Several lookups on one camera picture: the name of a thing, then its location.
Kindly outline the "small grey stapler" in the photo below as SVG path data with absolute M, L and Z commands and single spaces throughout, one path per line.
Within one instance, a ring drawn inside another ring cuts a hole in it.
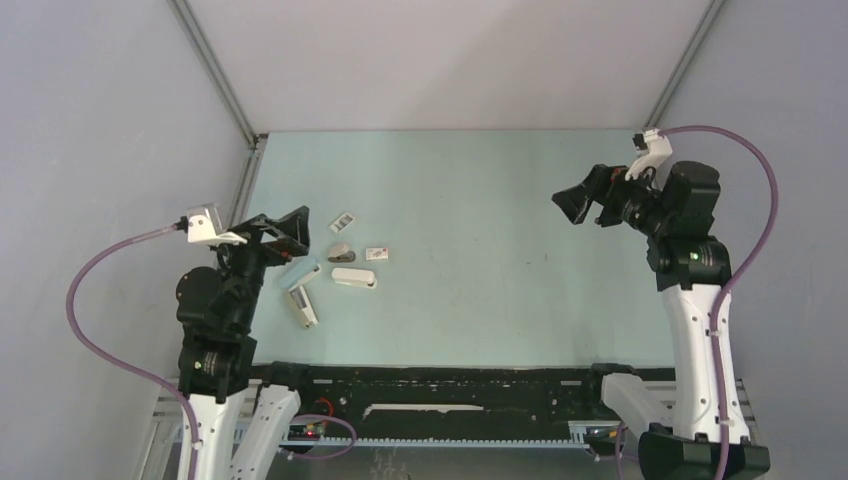
M 352 263 L 356 260 L 356 252 L 347 243 L 337 243 L 329 248 L 327 260 L 331 263 Z

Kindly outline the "white stapler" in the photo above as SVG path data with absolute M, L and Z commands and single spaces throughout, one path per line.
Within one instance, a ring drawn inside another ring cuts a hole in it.
M 366 289 L 374 289 L 378 283 L 376 273 L 367 269 L 334 268 L 331 278 L 340 285 Z

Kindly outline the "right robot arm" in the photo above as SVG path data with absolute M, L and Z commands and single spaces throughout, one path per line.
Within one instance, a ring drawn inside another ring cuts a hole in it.
M 573 224 L 601 206 L 597 224 L 625 224 L 647 240 L 670 319 L 676 401 L 666 407 L 636 374 L 612 368 L 581 392 L 596 418 L 613 412 L 637 438 L 646 479 L 758 479 L 771 466 L 751 435 L 737 395 L 729 342 L 732 280 L 726 247 L 710 232 L 721 187 L 705 164 L 674 164 L 661 188 L 654 170 L 595 165 L 579 184 L 553 194 Z

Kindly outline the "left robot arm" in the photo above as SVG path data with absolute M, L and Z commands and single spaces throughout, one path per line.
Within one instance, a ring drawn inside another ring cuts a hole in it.
M 176 286 L 176 318 L 183 330 L 177 389 L 186 400 L 179 475 L 212 479 L 223 473 L 232 449 L 226 434 L 235 424 L 249 383 L 257 341 L 251 336 L 267 269 L 310 251 L 310 210 L 300 206 L 279 217 L 258 214 L 224 228 L 214 204 L 191 209 L 178 223 L 191 244 L 216 255 L 213 267 L 196 267 Z

